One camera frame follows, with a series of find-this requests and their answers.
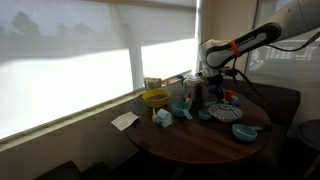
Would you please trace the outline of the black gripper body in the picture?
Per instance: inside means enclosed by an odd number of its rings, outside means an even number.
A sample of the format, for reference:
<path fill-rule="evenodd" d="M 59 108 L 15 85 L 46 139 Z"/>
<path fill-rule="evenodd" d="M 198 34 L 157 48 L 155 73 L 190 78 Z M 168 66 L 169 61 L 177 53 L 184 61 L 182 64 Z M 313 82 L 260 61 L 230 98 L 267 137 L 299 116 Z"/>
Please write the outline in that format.
<path fill-rule="evenodd" d="M 223 77 L 221 75 L 217 75 L 214 77 L 208 77 L 207 80 L 208 80 L 209 92 L 215 95 L 218 100 L 223 100 L 224 93 L 223 93 L 223 89 L 221 88 Z"/>

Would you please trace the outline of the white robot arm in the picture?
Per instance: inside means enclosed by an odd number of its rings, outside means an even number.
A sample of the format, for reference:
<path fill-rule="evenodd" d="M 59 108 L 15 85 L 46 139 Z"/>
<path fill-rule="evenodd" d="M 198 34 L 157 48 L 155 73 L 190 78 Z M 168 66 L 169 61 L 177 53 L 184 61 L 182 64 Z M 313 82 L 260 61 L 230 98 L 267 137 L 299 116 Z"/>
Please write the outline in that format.
<path fill-rule="evenodd" d="M 231 60 L 264 45 L 289 39 L 320 27 L 320 0 L 292 0 L 264 24 L 233 40 L 209 39 L 199 45 L 202 75 L 224 98 L 222 68 Z"/>

